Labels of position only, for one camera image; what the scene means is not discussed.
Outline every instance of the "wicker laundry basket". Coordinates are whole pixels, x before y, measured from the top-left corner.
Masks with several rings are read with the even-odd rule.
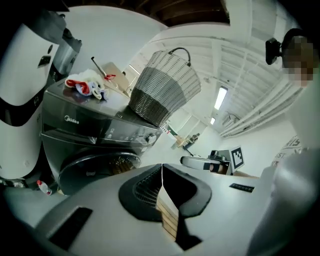
[[[188,61],[172,54],[178,49],[187,52]],[[186,49],[157,51],[136,82],[129,106],[139,116],[160,127],[200,91],[200,81]]]

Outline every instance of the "midea logo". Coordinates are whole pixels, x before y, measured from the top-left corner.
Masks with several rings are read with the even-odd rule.
[[[65,116],[64,116],[64,120],[67,121],[67,122],[75,123],[75,124],[77,124],[77,125],[79,124],[79,121],[70,118],[70,116],[68,116],[68,115],[65,115]]]

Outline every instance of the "wooden ceiling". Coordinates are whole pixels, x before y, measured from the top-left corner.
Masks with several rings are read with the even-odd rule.
[[[168,27],[186,23],[230,24],[225,0],[64,0],[68,7],[110,6],[146,15]]]

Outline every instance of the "basket handle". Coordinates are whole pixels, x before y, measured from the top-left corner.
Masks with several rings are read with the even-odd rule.
[[[188,52],[188,50],[187,49],[185,49],[185,48],[182,48],[182,47],[178,47],[178,48],[174,48],[173,50],[171,50],[171,51],[169,51],[168,52],[168,54],[172,54],[174,51],[176,51],[176,50],[179,50],[179,49],[181,49],[181,50],[185,50],[186,51],[186,53],[188,54],[188,57],[189,57],[189,60],[188,60],[188,67],[190,67],[191,66],[191,57],[190,57],[190,53]]]

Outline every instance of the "person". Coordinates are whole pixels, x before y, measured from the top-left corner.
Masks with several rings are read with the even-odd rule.
[[[188,148],[190,148],[199,139],[199,136],[200,136],[200,133],[192,135],[192,137],[189,139],[188,144],[183,146],[183,149],[187,150]]]

